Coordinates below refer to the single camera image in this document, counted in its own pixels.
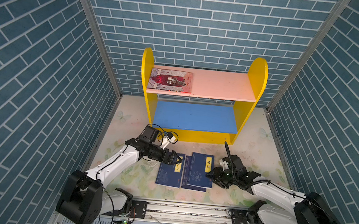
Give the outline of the aluminium corner post right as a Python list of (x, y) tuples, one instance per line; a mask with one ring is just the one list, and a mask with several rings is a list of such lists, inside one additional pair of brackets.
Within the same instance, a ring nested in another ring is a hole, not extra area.
[(345, 10), (346, 6), (351, 2), (351, 0), (338, 0), (337, 3), (333, 6), (331, 12), (327, 16), (326, 20), (319, 27), (318, 32), (313, 37), (311, 42), (308, 44), (305, 52), (300, 56), (296, 65), (293, 66), (290, 74), (285, 78), (285, 81), (280, 86), (277, 94), (270, 101), (268, 106), (266, 107), (266, 112), (271, 114), (273, 109), (277, 106), (278, 102), (285, 94), (286, 90), (291, 86), (294, 82), (295, 78), (299, 74), (299, 72), (303, 69), (307, 61), (311, 58), (312, 54), (318, 48), (319, 44), (325, 38), (327, 33), (330, 31), (331, 27), (337, 21), (338, 17)]

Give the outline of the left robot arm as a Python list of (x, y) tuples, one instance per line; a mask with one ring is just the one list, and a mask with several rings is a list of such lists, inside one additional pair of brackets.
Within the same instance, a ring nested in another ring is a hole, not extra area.
[(121, 188), (109, 193), (107, 186), (144, 157), (166, 165), (182, 163), (177, 152), (167, 148), (178, 140), (178, 134), (173, 131), (165, 131), (155, 124), (145, 126), (138, 137), (127, 140), (105, 162), (87, 171), (76, 170), (69, 175), (56, 212), (75, 224), (92, 224), (98, 216), (105, 213), (111, 213), (113, 217), (133, 217), (133, 195)]

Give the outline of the blue book underneath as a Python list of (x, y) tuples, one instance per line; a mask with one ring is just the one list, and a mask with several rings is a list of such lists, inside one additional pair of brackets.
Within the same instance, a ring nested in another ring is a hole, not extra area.
[(192, 191), (197, 191), (197, 192), (206, 192), (205, 188), (195, 187), (195, 186), (191, 186), (188, 184), (191, 162), (192, 162), (192, 157), (186, 155), (185, 160), (184, 160), (184, 170), (183, 170), (183, 177), (182, 177), (182, 181), (181, 181), (181, 188), (192, 190)]

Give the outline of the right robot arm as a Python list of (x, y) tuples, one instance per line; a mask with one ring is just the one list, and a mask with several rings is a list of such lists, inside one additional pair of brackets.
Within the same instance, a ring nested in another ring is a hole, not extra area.
[(223, 189), (235, 185), (259, 197), (244, 215), (247, 224), (341, 224), (319, 194), (281, 187), (247, 170), (237, 155), (228, 154), (207, 177)]

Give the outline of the aluminium corner post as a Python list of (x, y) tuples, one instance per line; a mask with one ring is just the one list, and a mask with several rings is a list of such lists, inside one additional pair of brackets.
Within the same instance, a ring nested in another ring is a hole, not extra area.
[(99, 53), (102, 57), (104, 66), (112, 83), (113, 90), (117, 94), (118, 100), (120, 100), (122, 97), (122, 93), (117, 83), (117, 79), (113, 71), (111, 60), (109, 58), (108, 51), (106, 50), (106, 45), (104, 43), (91, 2), (90, 0), (80, 0), (80, 2), (83, 7), (83, 11), (88, 21), (89, 27), (93, 33), (93, 37), (95, 39), (95, 43), (97, 44)]
[(286, 90), (291, 86), (294, 82), (295, 78), (299, 74), (299, 72), (303, 69), (307, 61), (311, 58), (312, 54), (318, 48), (319, 44), (325, 38), (327, 33), (330, 31), (331, 27), (337, 21), (338, 17), (345, 10), (346, 6), (351, 2), (351, 0), (338, 0), (337, 3), (333, 6), (331, 12), (327, 16), (326, 20), (319, 27), (318, 32), (313, 37), (311, 42), (308, 44), (305, 52), (300, 56), (296, 65), (293, 66), (290, 74), (285, 78), (285, 81), (280, 86), (277, 94), (270, 101), (268, 106), (266, 107), (266, 112), (271, 114), (273, 109), (277, 106), (278, 102), (285, 94)]

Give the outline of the blue book left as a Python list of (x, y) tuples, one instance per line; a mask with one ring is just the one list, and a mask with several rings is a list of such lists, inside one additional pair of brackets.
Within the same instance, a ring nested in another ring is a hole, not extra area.
[(174, 165), (160, 164), (155, 184), (168, 186), (172, 188), (180, 188), (183, 177), (184, 163), (176, 163)]

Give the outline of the aluminium corner post left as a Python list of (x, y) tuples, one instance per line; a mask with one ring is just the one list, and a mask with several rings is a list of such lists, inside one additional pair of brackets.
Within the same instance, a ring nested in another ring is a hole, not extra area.
[(88, 21), (89, 27), (93, 33), (93, 37), (95, 39), (95, 43), (97, 44), (99, 53), (102, 57), (104, 66), (112, 83), (113, 90), (117, 94), (118, 100), (120, 100), (122, 97), (122, 93), (117, 83), (117, 79), (113, 71), (111, 60), (109, 58), (108, 51), (106, 50), (106, 45), (104, 43), (91, 2), (90, 0), (80, 0), (80, 2), (83, 7), (83, 11)]

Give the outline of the illustrated red grey book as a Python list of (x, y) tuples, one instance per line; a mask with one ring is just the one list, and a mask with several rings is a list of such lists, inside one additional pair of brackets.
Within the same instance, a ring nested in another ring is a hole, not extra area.
[(191, 93), (192, 79), (193, 74), (189, 72), (153, 68), (147, 88), (179, 93)]

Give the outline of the yellow wooden bookshelf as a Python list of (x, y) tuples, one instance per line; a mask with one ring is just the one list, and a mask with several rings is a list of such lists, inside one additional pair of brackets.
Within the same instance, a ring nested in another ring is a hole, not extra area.
[(175, 132), (180, 141), (234, 144), (261, 99), (268, 81), (264, 58), (254, 60), (246, 74), (159, 66), (161, 71), (188, 72), (191, 91), (149, 88), (157, 68), (153, 51), (144, 50), (142, 86), (149, 123)]

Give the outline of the blue book yellow label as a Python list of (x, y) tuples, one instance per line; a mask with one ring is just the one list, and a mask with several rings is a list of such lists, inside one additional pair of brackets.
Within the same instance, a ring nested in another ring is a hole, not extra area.
[(212, 180), (207, 177), (207, 174), (213, 169), (214, 159), (213, 155), (192, 153), (188, 185), (204, 189), (212, 188)]

